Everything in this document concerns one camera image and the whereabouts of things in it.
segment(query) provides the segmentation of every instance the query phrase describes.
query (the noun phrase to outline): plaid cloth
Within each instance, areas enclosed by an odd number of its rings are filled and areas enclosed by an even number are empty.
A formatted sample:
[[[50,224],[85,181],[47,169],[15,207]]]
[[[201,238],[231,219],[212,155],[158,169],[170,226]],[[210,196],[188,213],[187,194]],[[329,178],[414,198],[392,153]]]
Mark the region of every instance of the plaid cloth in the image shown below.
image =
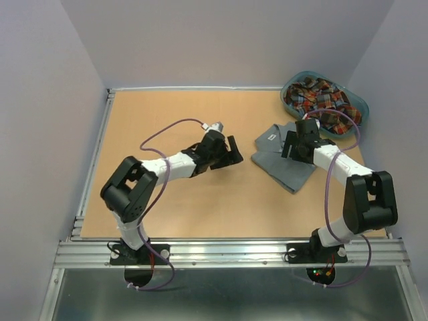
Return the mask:
[[[322,78],[306,77],[303,82],[291,84],[284,100],[301,116],[311,110],[336,109],[348,115],[357,125],[361,124],[361,113],[350,105],[346,94],[335,84]],[[352,128],[351,122],[338,114],[323,112],[311,117],[318,118],[320,125],[334,134],[342,135]]]

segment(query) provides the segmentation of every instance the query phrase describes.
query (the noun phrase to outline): basket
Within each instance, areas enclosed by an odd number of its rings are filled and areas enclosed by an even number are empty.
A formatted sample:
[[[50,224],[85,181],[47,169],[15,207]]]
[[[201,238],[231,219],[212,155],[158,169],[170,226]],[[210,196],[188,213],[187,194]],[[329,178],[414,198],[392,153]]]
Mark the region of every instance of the basket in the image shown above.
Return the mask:
[[[294,110],[292,106],[286,104],[286,102],[284,100],[284,94],[291,84],[293,84],[294,82],[300,82],[300,81],[304,80],[305,77],[308,77],[308,76],[312,76],[315,78],[323,78],[323,79],[326,79],[326,80],[332,82],[331,80],[329,80],[327,77],[324,77],[323,75],[317,74],[316,72],[309,72],[309,71],[300,72],[299,74],[295,75],[292,79],[290,79],[287,82],[287,84],[281,89],[281,101],[284,104],[286,111],[298,120],[302,119],[302,117],[304,115],[300,114],[297,110]],[[342,90],[348,96],[348,99],[349,99],[351,106],[355,107],[357,110],[360,111],[360,113],[361,113],[361,124],[359,124],[358,127],[363,126],[365,124],[365,122],[367,121],[368,114],[369,114],[369,109],[368,109],[367,103],[362,98],[358,97],[356,94],[353,94],[352,92],[347,90],[345,87],[342,87],[342,86],[336,84],[335,82],[332,82],[332,83],[335,84],[340,90]],[[322,128],[322,127],[320,128],[320,132],[324,136],[327,136],[328,138],[346,138],[346,137],[349,137],[350,135],[355,134],[355,128],[352,127],[350,130],[348,130],[343,135],[334,134],[334,133],[329,132],[328,130],[326,130],[325,128]]]

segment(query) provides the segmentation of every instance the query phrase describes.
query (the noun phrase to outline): cardboard surface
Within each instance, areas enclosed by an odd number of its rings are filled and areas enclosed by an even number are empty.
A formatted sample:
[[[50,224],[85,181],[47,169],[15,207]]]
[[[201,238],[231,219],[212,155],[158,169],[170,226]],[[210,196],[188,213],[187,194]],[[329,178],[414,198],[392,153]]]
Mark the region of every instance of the cardboard surface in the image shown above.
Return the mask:
[[[154,159],[139,150],[151,134],[181,118],[208,124],[221,121],[225,136],[234,135],[244,161],[194,177],[170,182],[144,219],[151,237],[309,237],[325,225],[326,171],[316,169],[295,195],[282,189],[252,163],[254,140],[273,123],[294,119],[285,112],[277,91],[142,91],[117,92],[108,120],[94,182],[86,208],[82,237],[119,237],[116,221],[100,191],[126,156]],[[178,124],[148,143],[167,155],[179,152],[203,137],[195,122]],[[338,141],[349,146],[355,138]],[[362,163],[358,148],[347,152]],[[342,215],[344,187],[330,186],[330,219]],[[375,231],[370,236],[385,236]]]

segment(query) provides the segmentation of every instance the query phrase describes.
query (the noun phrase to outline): gray towel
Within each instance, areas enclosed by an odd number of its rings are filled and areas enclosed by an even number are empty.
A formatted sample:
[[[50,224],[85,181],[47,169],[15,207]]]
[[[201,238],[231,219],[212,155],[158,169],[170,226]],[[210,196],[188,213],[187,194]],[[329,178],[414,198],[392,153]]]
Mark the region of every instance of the gray towel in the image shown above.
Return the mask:
[[[255,140],[257,152],[251,156],[251,160],[284,189],[294,194],[302,188],[315,171],[315,166],[281,157],[289,130],[296,130],[293,122],[289,122],[285,126],[272,125]]]

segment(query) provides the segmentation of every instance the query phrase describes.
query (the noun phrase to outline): gray wall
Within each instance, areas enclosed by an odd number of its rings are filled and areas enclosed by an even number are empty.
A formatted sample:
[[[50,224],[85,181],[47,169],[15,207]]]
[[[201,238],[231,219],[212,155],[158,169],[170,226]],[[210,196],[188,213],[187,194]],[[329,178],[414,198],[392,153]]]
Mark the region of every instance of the gray wall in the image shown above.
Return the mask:
[[[57,0],[0,9],[0,319],[37,320],[105,89]]]
[[[393,0],[62,0],[108,88],[346,84]]]
[[[399,224],[428,307],[428,2],[396,0],[349,88],[370,106],[362,152],[394,178]]]

